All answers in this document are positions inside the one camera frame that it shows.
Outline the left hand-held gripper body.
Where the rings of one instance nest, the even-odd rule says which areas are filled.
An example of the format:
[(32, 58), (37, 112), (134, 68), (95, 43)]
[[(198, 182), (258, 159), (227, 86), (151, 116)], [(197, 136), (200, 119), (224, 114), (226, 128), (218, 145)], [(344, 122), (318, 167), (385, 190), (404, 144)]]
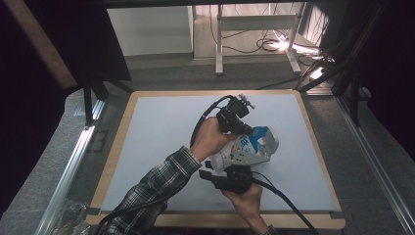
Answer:
[(241, 118), (250, 113), (248, 107), (254, 108), (245, 95), (231, 96), (228, 104), (216, 114), (219, 129), (223, 133), (231, 132), (241, 135), (240, 130), (245, 125)]

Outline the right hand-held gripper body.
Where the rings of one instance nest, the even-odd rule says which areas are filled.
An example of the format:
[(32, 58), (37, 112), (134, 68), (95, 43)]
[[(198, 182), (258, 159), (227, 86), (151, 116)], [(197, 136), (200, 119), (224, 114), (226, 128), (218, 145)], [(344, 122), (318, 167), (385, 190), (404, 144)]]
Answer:
[(231, 165), (225, 169), (226, 176), (213, 175), (200, 169), (201, 179), (210, 181), (216, 189), (230, 191), (236, 194), (247, 192), (253, 182), (253, 174), (249, 166)]

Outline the white bag with vegetable print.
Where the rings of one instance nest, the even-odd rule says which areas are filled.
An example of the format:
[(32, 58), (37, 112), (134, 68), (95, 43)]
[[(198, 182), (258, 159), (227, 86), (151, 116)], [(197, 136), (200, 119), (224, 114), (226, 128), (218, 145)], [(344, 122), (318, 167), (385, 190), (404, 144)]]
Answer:
[(231, 166), (230, 154), (243, 152), (271, 159), (279, 147), (279, 139), (274, 136), (268, 126), (256, 126), (250, 136), (240, 135), (236, 140), (227, 143), (221, 151), (208, 158), (206, 166), (216, 172), (224, 171)]

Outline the person's right hand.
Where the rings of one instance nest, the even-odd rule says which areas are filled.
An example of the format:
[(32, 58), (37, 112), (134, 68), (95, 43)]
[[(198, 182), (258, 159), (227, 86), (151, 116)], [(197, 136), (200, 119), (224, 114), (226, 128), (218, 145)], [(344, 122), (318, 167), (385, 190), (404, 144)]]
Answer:
[(262, 188), (259, 185), (252, 184), (251, 188), (244, 194), (236, 194), (225, 190), (222, 190), (221, 193), (231, 201), (238, 215), (250, 229), (253, 226), (267, 225), (260, 215)]

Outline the person's left hand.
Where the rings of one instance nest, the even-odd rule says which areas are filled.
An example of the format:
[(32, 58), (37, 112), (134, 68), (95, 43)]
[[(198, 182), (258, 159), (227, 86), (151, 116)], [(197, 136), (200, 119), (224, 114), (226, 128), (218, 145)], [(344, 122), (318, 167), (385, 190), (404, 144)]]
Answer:
[(221, 151), (227, 143), (237, 138), (237, 134), (222, 133), (219, 129), (218, 119), (209, 117), (200, 127), (190, 151), (199, 162), (202, 162), (207, 157)]

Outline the black metal stand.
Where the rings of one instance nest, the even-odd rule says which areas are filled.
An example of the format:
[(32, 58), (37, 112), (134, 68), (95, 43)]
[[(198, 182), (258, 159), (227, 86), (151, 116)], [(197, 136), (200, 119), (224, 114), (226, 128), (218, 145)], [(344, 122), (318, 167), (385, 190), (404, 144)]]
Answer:
[(358, 102), (360, 100), (359, 79), (355, 75), (357, 59), (363, 47), (367, 44), (367, 40), (385, 11), (386, 6), (386, 1), (376, 0), (375, 5), (363, 17), (363, 20), (348, 33), (345, 39), (333, 48), (335, 52), (345, 54), (336, 66), (323, 73), (319, 78), (308, 82), (306, 85), (300, 86), (298, 84), (296, 86), (298, 92), (305, 93), (328, 79), (336, 77), (337, 80), (333, 84), (331, 92), (335, 96), (343, 96), (349, 88), (348, 114), (357, 126), (359, 126)]
[(119, 110), (133, 92), (131, 86), (119, 80), (87, 77), (83, 82), (85, 128), (95, 125), (110, 107)]

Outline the white cabinet panel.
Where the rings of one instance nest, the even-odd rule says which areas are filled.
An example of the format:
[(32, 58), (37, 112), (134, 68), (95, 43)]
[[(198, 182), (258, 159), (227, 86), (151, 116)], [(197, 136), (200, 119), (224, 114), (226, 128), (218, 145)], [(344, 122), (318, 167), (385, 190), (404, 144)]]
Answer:
[(188, 6), (109, 9), (124, 56), (193, 52), (193, 12)]

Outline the wooden table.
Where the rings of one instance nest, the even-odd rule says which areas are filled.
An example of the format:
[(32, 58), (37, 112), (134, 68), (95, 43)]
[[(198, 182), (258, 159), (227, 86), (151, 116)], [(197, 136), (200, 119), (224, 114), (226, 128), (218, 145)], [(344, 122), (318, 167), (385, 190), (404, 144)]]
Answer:
[[(250, 95), (278, 95), (294, 94), (297, 96), (300, 109), (305, 119), (305, 123), (311, 129), (311, 140), (317, 148), (317, 157), (326, 177), (331, 196), (334, 199), (335, 209), (333, 211), (300, 211), (294, 203), (284, 194), (278, 197), (270, 191), (265, 191), (262, 195), (261, 212), (266, 222), (278, 228), (305, 228), (313, 225), (318, 229), (342, 229), (346, 225), (337, 194), (334, 190), (327, 167), (323, 160), (315, 134), (310, 124), (308, 115), (301, 96), (292, 90), (248, 90), (247, 98)], [(106, 193), (115, 174), (116, 165), (120, 156), (123, 141), (134, 113), (137, 101), (142, 97), (176, 97), (176, 96), (216, 96), (218, 99), (211, 106), (220, 107), (224, 103), (224, 92), (222, 91), (137, 91), (133, 93), (127, 103), (125, 113), (122, 117), (120, 126), (115, 136), (115, 141), (107, 159), (97, 190), (93, 197), (91, 206), (93, 212), (88, 215), (87, 220), (91, 224), (98, 223), (105, 215), (111, 211), (102, 211), (101, 205), (104, 203)], [(257, 177), (259, 180), (269, 180), (265, 175)], [(161, 214), (156, 222), (158, 227), (211, 227), (211, 228), (243, 228), (246, 223), (232, 211), (174, 211)]]

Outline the wooden beam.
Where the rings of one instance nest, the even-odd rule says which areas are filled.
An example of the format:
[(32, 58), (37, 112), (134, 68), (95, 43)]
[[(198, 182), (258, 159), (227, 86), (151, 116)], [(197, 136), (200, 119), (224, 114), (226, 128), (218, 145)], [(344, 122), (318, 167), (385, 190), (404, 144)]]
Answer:
[(73, 88), (77, 82), (70, 73), (57, 48), (24, 0), (0, 0), (11, 13), (19, 28), (40, 57), (49, 73), (62, 89)]

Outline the white desk frame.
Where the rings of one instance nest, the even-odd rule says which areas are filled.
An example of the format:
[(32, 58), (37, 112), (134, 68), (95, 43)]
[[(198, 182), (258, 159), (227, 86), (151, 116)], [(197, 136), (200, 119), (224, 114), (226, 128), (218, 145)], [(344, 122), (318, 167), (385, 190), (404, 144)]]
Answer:
[(300, 74), (300, 66), (294, 55), (293, 45), (298, 33), (304, 7), (305, 3), (302, 2), (300, 4), (300, 8), (291, 15), (223, 17), (222, 6), (218, 5), (218, 13), (216, 17), (217, 38), (215, 50), (215, 73), (217, 75), (223, 75), (223, 31), (287, 29), (291, 34), (289, 36), (289, 41), (287, 42), (287, 47), (284, 51), (294, 74)]

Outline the aluminium rail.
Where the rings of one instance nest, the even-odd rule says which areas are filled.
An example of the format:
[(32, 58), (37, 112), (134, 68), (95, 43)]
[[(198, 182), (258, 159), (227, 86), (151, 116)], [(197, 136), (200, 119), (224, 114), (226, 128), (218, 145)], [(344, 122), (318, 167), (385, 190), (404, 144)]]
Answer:
[(343, 98), (336, 98), (336, 101), (342, 110), (343, 116), (353, 138), (356, 140), (359, 148), (361, 149), (364, 159), (368, 163), (384, 195), (388, 199), (393, 212), (405, 231), (405, 234), (415, 235), (415, 216), (412, 214), (412, 211), (407, 206), (395, 186), (392, 184), (391, 179), (383, 168), (364, 132), (354, 123), (348, 114), (350, 108), (347, 106), (346, 101)]
[(57, 220), (59, 212), (64, 205), (65, 198), (69, 192), (70, 186), (75, 178), (76, 172), (80, 166), (83, 156), (86, 152), (87, 146), (93, 136), (102, 110), (106, 102), (98, 100), (92, 109), (92, 123), (83, 127), (76, 145), (70, 155), (66, 168), (60, 178), (55, 192), (48, 204), (48, 207), (43, 214), (34, 235), (50, 235), (53, 226)]

